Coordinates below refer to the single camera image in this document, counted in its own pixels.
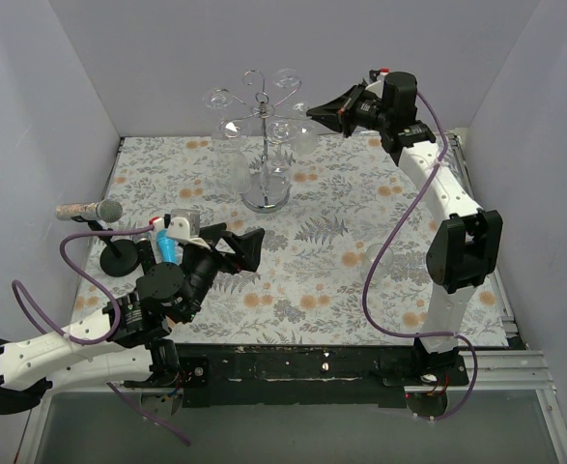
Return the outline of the ribbed short glass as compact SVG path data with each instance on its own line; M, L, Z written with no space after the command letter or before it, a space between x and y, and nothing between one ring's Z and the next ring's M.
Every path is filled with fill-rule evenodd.
M297 128L297 134L292 141L293 150L299 155L309 155L318 146L317 127L306 115L308 103L300 101L291 106L290 116Z

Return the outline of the clear wine glass back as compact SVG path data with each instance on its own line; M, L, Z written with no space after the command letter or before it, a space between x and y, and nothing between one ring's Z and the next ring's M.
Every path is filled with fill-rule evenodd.
M302 81L297 70L284 68L273 75L272 83L286 92L285 96L273 105L274 114L277 114L280 107L298 91Z

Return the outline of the chrome wine glass rack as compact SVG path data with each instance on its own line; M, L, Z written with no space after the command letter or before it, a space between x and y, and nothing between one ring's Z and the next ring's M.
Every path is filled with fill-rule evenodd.
M243 150L250 168L251 187L250 190L244 194L232 193L225 184L225 171L222 169L216 154L214 154L215 178L220 188L224 189L227 194L239 198L242 204L250 211L260 214L275 213L288 203L292 181L286 192L281 193L269 190L267 161L269 155L273 152L273 146L269 143L267 137L267 126L272 121L279 119L288 120L294 124L292 117L283 112L285 105L291 102L292 98L287 100L280 107L277 114L274 114L273 105L280 99L275 100L270 97L267 92L267 79L265 75L258 70L249 70L243 74L241 81L246 87L254 86L256 88L254 100L245 101L227 89L233 97L233 103L229 107L229 117L231 120L245 120L251 127L251 135ZM292 141L284 144L283 150L286 145L292 144ZM292 157L289 154L287 154L287 157L292 169Z

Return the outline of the ribbed stemmed wine glass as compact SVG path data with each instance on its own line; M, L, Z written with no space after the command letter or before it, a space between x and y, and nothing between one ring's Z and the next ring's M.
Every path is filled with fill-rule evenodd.
M244 155L244 148L251 135L251 127L245 120L231 120L228 127L235 125L236 140L235 152L231 156L229 163L222 165L225 171L224 180L229 190L235 194L244 194L251 187L251 173L248 161Z

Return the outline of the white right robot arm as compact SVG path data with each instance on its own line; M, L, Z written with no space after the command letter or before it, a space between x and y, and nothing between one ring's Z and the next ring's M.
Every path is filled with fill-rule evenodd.
M496 268L503 220L472 199L446 166L443 128L431 129L417 116L417 106L427 100L416 77L386 70L372 70L370 77L306 115L344 137L356 129L377 132L384 151L418 189L412 203L426 203L439 227L426 253L433 281L426 320L411 335L410 352L379 370L389 382L429 385L459 365L463 319L475 291Z

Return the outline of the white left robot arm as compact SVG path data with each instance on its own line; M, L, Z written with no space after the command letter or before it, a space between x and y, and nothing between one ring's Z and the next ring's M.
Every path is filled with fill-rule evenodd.
M138 388L182 384L185 366L170 339L170 324L192 322L220 273L255 272L266 235L243 235L219 223L201 228L182 217L125 231L148 240L162 230L183 250L181 263L158 262L150 244L137 249L144 274L127 295L64 328L10 342L0 338L0 415L38 406L67 380L128 382Z

